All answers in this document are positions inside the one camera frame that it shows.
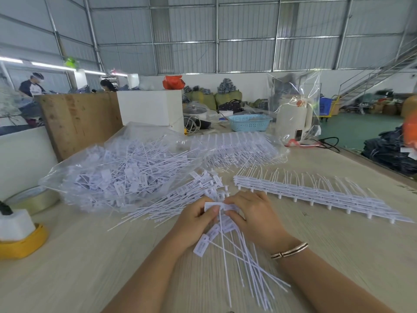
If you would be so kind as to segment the person's left hand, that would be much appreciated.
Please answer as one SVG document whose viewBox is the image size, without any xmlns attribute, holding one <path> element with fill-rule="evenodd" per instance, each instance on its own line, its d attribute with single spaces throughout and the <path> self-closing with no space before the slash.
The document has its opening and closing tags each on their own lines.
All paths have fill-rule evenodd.
<svg viewBox="0 0 417 313">
<path fill-rule="evenodd" d="M 182 255 L 187 248 L 198 242 L 206 228 L 216 222 L 216 220 L 213 220 L 207 226 L 199 225 L 199 216 L 206 211 L 206 203 L 214 203 L 214 200 L 207 196 L 202 196 L 195 202 L 187 205 L 170 230 L 170 245 L 173 247 L 176 255 Z M 218 205 L 212 205 L 209 209 L 219 208 Z"/>
</svg>

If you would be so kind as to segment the bundle of white seal tags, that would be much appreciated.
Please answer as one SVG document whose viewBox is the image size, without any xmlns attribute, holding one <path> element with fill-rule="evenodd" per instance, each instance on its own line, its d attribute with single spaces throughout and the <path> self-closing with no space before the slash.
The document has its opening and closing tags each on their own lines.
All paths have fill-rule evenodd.
<svg viewBox="0 0 417 313">
<path fill-rule="evenodd" d="M 225 284 L 226 303 L 231 310 L 237 311 L 238 305 L 234 303 L 234 299 L 246 290 L 262 312 L 274 313 L 274 288 L 287 293 L 290 284 L 263 266 L 259 249 L 249 242 L 237 225 L 224 214 L 227 210 L 237 211 L 237 207 L 221 202 L 206 202 L 204 211 L 213 206 L 219 207 L 217 220 L 202 234 L 194 247 L 194 254 L 204 258 L 214 256 L 217 252 L 220 268 L 215 269 L 214 274 Z"/>
</svg>

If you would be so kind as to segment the person's right forearm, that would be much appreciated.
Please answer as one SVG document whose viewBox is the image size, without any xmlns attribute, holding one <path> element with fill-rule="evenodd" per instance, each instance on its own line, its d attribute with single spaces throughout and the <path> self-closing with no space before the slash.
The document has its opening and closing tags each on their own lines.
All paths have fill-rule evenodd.
<svg viewBox="0 0 417 313">
<path fill-rule="evenodd" d="M 317 313 L 395 313 L 311 251 L 305 242 L 271 257 L 278 261 Z"/>
</svg>

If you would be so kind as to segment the joined strip of white seal tags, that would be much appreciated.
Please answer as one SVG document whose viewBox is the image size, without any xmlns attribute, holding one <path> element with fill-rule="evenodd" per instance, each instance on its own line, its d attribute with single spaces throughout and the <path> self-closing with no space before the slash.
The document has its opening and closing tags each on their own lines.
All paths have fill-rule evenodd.
<svg viewBox="0 0 417 313">
<path fill-rule="evenodd" d="M 415 221 L 388 205 L 371 189 L 363 188 L 348 178 L 326 177 L 318 173 L 296 172 L 284 168 L 242 168 L 233 176 L 238 190 L 264 191 L 279 199 L 304 201 L 310 206 L 322 205 L 328 210 L 340 209 L 347 214 L 359 213 L 368 219 L 379 217 L 390 224 Z"/>
</svg>

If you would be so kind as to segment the blue plastic basket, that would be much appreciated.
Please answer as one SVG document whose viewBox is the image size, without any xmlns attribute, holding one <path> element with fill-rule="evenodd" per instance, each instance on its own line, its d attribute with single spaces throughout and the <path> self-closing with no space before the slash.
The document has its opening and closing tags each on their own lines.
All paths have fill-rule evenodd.
<svg viewBox="0 0 417 313">
<path fill-rule="evenodd" d="M 265 132 L 272 118 L 263 114 L 231 115 L 227 117 L 234 132 Z"/>
</svg>

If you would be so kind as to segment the large clear bag of seal tags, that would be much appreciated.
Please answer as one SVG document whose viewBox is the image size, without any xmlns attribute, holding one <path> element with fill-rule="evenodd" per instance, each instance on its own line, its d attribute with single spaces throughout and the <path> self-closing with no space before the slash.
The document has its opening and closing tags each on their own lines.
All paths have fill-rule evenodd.
<svg viewBox="0 0 417 313">
<path fill-rule="evenodd" d="M 210 152 L 168 127 L 130 122 L 55 165 L 39 185 L 84 212 L 128 212 L 182 186 Z"/>
</svg>

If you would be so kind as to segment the metal pot with lid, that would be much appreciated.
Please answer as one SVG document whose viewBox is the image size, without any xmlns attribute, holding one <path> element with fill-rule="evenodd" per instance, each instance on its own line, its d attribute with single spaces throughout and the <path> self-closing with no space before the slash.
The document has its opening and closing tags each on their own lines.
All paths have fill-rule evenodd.
<svg viewBox="0 0 417 313">
<path fill-rule="evenodd" d="M 207 120 L 208 111 L 209 109 L 206 107 L 189 105 L 183 108 L 183 115 L 184 117 L 194 117 L 199 120 Z"/>
</svg>

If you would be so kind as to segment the white electric kettle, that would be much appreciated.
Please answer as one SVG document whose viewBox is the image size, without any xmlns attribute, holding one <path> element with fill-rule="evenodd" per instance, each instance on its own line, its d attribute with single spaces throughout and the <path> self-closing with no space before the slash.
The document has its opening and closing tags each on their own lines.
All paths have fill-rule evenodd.
<svg viewBox="0 0 417 313">
<path fill-rule="evenodd" d="M 284 95 L 279 99 L 275 136 L 284 144 L 303 141 L 312 128 L 313 100 L 300 95 Z"/>
</svg>

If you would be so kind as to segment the green sacks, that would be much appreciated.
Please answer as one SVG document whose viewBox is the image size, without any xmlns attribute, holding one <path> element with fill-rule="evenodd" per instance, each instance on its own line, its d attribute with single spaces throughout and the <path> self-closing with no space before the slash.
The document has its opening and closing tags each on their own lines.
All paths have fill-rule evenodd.
<svg viewBox="0 0 417 313">
<path fill-rule="evenodd" d="M 223 105 L 225 103 L 228 103 L 232 100 L 240 100 L 242 101 L 242 92 L 239 90 L 232 91 L 230 93 L 225 94 L 205 94 L 202 91 L 191 91 L 188 93 L 185 93 L 185 96 L 191 101 L 191 102 L 197 102 L 203 105 L 206 105 L 210 110 L 217 110 L 217 108 L 220 105 Z"/>
</svg>

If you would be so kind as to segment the white box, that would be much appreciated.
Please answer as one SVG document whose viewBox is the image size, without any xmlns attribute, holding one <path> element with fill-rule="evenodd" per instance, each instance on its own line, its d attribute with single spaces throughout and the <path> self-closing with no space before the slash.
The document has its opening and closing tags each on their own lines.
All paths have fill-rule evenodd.
<svg viewBox="0 0 417 313">
<path fill-rule="evenodd" d="M 184 133 L 181 90 L 118 91 L 117 100 L 123 125 L 152 124 Z"/>
</svg>

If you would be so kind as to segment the orange plastic bag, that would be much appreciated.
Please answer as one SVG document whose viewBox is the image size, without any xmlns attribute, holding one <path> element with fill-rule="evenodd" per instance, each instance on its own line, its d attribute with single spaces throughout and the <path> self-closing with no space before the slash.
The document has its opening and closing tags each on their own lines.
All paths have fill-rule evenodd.
<svg viewBox="0 0 417 313">
<path fill-rule="evenodd" d="M 182 90 L 185 87 L 182 75 L 166 75 L 162 84 L 166 90 Z"/>
</svg>

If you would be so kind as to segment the clear plastic cover bag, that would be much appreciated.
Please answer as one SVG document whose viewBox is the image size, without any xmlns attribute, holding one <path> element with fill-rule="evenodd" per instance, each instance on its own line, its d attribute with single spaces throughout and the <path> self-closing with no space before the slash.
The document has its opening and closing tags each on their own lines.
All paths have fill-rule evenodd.
<svg viewBox="0 0 417 313">
<path fill-rule="evenodd" d="M 313 122 L 312 128 L 307 133 L 306 138 L 301 142 L 291 141 L 284 144 L 286 147 L 310 146 L 314 145 L 314 141 L 321 135 L 321 121 L 319 118 L 319 98 L 320 98 L 320 70 L 313 70 L 300 75 L 295 73 L 284 73 L 283 75 L 275 75 L 268 73 L 268 115 L 274 120 L 273 135 L 275 136 L 276 113 L 279 107 L 279 99 L 284 95 L 300 95 L 301 97 L 311 98 L 313 100 Z"/>
</svg>

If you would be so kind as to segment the wooden board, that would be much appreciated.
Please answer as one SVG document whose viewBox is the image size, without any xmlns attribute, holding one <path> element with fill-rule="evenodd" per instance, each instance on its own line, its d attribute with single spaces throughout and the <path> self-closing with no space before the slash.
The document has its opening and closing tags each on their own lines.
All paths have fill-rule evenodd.
<svg viewBox="0 0 417 313">
<path fill-rule="evenodd" d="M 35 101 L 58 162 L 123 127 L 117 93 L 37 95 Z"/>
</svg>

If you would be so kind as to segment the pile of dark garments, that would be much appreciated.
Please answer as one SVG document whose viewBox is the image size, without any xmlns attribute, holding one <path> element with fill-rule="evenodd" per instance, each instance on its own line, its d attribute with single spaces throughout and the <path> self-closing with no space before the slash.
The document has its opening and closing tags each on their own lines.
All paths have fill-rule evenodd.
<svg viewBox="0 0 417 313">
<path fill-rule="evenodd" d="M 381 132 L 377 138 L 364 141 L 361 155 L 395 172 L 412 177 L 417 174 L 417 160 L 409 153 L 401 152 L 404 148 L 402 126 L 393 131 Z"/>
</svg>

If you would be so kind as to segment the clear tape roll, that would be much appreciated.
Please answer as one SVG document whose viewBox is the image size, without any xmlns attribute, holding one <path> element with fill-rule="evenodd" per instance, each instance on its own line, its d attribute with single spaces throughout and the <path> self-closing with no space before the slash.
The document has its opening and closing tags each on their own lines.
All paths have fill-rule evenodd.
<svg viewBox="0 0 417 313">
<path fill-rule="evenodd" d="M 52 207 L 59 201 L 60 195 L 57 192 L 43 186 L 37 186 L 7 198 L 4 203 L 13 211 L 27 210 L 29 215 L 32 216 Z"/>
</svg>

